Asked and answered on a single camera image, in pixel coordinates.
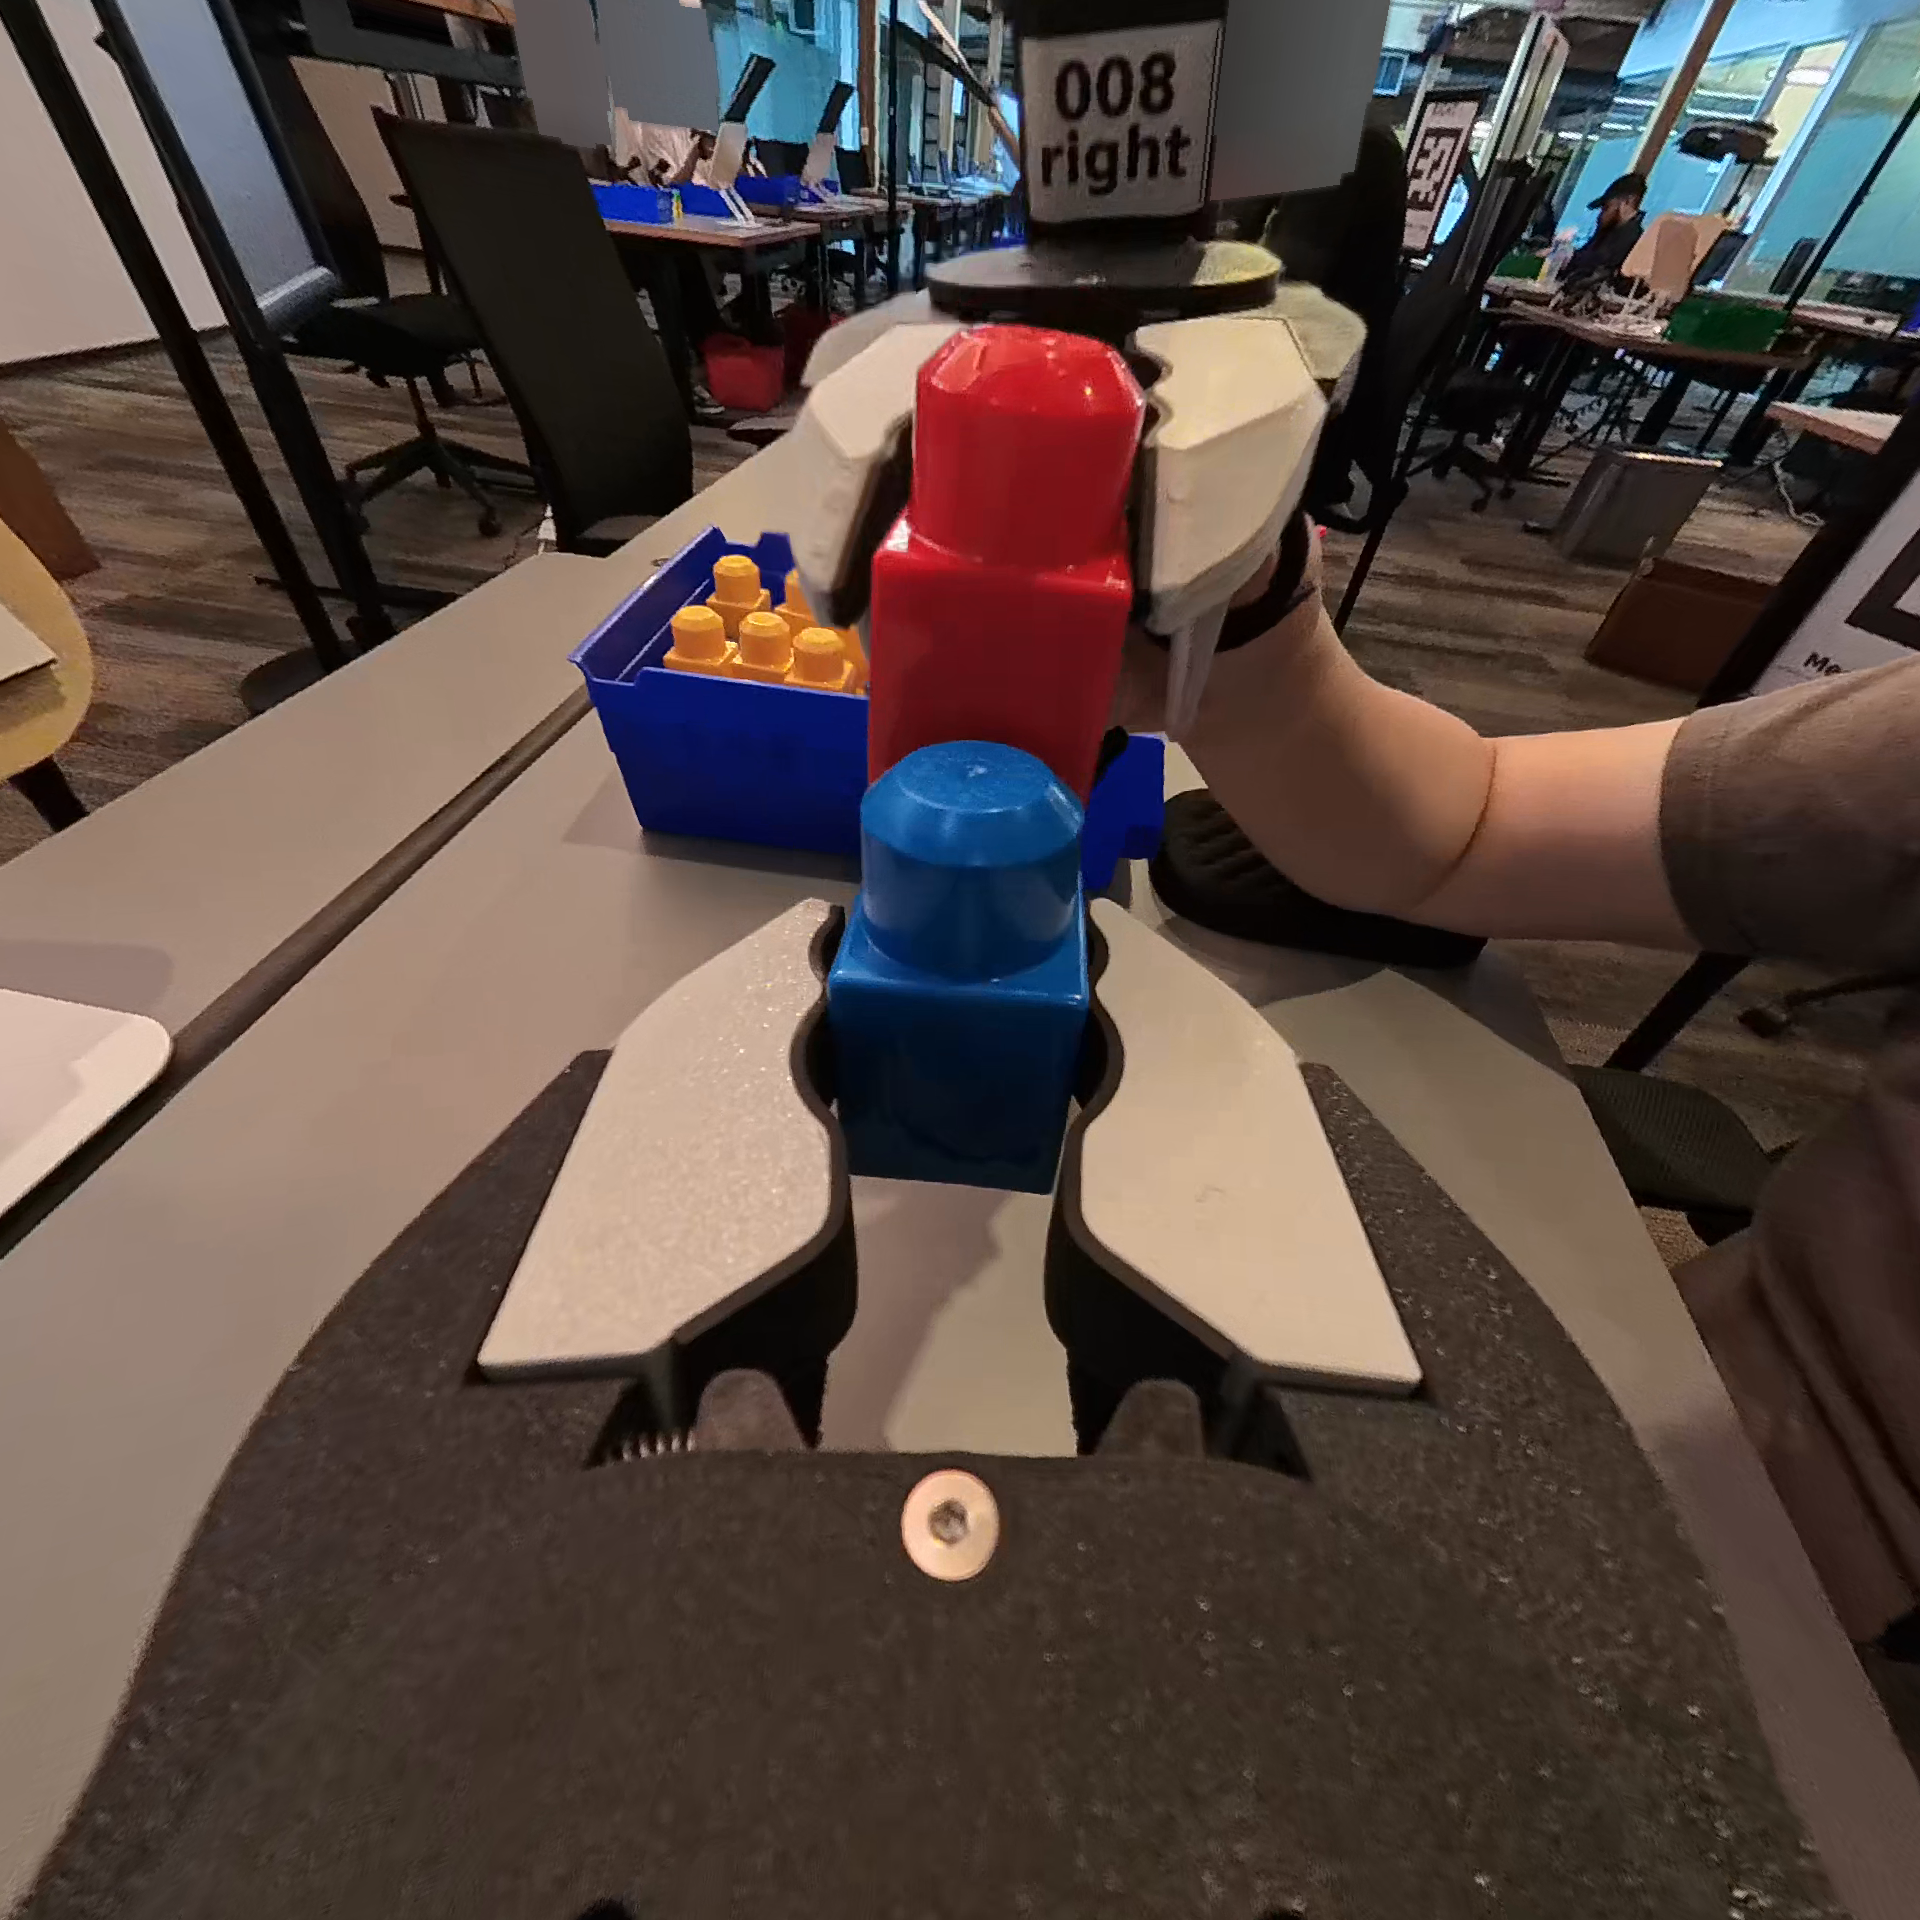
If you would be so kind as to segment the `background desk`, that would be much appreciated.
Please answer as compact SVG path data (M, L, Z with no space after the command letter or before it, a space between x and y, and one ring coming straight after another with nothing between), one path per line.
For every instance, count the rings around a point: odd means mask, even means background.
M708 397L702 343L714 333L733 333L762 346L781 346L785 352L775 317L775 278L789 274L801 293L808 290L824 255L820 229L604 226L614 241L621 270L642 298L642 317L650 323L676 393L682 400L708 398L726 417L740 417Z
M1783 314L1783 333L1766 351L1740 352L1727 343L1673 343L1665 337L1647 337L1613 320L1584 320L1549 306L1545 293L1524 293L1517 280L1492 280L1486 301L1489 305L1488 320L1540 333L1551 343L1503 435L1502 457L1495 467L1503 483L1529 478L1551 421L1577 376L1589 366L1625 362L1633 370L1665 376L1655 403L1629 437L1632 448L1663 445L1690 386L1722 389L1735 398L1751 393L1753 405L1722 455L1730 467L1751 470L1774 440L1774 405L1801 397L1817 369L1837 347L1882 346L1888 338L1863 323L1841 320L1837 311L1792 306Z

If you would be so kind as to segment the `orange mega block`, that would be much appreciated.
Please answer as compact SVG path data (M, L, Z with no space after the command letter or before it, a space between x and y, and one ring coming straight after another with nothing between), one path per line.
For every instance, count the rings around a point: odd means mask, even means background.
M797 689L863 701L870 663L855 627L823 622L797 569L776 579L726 551L702 597L664 624L660 670L686 680Z

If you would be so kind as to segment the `blue mega block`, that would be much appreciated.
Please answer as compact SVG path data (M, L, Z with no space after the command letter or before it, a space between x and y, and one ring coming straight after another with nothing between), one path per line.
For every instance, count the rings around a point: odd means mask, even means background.
M917 751L860 805L860 885L828 975L855 1175L1054 1186L1090 1019L1085 813L1029 753Z

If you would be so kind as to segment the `grey bin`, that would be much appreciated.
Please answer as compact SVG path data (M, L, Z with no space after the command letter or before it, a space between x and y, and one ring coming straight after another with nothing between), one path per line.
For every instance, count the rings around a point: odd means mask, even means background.
M1598 568L1658 559L1721 478L1721 462L1649 448L1605 448L1546 529L1560 560Z

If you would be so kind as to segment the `green bin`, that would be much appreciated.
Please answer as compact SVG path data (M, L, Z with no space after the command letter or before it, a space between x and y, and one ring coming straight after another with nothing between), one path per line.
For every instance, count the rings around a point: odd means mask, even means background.
M1727 295L1689 295L1663 326L1663 342L1696 347L1708 358L1769 354L1788 333L1792 317L1778 305Z

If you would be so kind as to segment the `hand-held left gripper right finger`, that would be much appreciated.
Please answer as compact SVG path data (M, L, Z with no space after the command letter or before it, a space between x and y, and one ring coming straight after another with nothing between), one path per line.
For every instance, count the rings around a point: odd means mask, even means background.
M1143 1384L1198 1401L1204 1451L1289 1454L1287 1390L1410 1401L1424 1370L1295 1053L1126 909L1094 977L1047 1225L1047 1325L1097 1450Z

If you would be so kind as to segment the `black wrist rest pad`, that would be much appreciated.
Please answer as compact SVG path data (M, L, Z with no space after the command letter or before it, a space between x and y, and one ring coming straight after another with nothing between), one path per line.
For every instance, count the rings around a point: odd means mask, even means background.
M1484 938L1330 906L1287 880L1207 789L1165 801L1146 878L1170 918L1245 944L1391 969L1468 969Z

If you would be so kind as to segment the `brown box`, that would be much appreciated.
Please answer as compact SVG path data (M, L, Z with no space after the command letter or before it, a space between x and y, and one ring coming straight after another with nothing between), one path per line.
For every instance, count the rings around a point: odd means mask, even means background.
M1633 568L1584 650L1589 666L1701 696L1730 663L1774 583L1670 559Z

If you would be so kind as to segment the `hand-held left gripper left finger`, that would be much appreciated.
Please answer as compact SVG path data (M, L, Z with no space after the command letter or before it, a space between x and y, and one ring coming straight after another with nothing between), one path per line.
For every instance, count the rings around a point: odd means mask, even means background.
M654 999L605 1067L474 1355L479 1379L629 1381L649 1433L722 1375L773 1379L805 1446L856 1314L824 977L805 898Z

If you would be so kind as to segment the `blue plastic bin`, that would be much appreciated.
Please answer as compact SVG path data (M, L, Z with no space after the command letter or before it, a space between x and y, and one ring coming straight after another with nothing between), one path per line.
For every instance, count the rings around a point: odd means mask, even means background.
M733 545L705 531L637 589L574 655L626 784L650 832L853 858L869 789L869 701L660 670L664 624L702 597L712 562L744 554L781 579L783 536ZM1084 878L1103 894L1119 865L1161 841L1164 749L1133 736L1085 801Z
M841 213L796 176L743 176L710 183L591 183L607 225L744 229L756 225L824 225Z

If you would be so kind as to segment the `red mega block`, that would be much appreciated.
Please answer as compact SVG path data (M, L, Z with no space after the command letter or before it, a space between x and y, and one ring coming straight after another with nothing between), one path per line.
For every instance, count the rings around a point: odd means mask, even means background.
M954 334L919 374L910 494L870 566L869 779L946 742L1097 779L1135 599L1145 397L1093 338Z

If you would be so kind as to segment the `white stand base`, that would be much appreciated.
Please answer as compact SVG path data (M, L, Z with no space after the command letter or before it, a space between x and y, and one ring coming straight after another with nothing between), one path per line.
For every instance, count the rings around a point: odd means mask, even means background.
M2 1213L152 1088L167 1029L94 1005L2 991Z

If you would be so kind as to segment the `framed tag sign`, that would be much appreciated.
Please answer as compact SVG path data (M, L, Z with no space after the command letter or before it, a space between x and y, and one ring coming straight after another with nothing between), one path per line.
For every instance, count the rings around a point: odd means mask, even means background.
M1753 690L1766 696L1917 656L1917 478L1885 507Z

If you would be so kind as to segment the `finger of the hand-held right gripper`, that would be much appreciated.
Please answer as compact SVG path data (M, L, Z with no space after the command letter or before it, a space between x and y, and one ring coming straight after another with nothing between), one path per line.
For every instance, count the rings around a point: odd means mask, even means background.
M896 326L807 374L785 435L799 461L785 543L807 605L832 630L869 614L873 560L910 496L920 370L962 330L959 320Z
M1295 520L1328 403L1278 317L1165 320L1130 351L1153 377L1135 455L1135 624L1168 648L1153 733L1193 725L1234 597Z

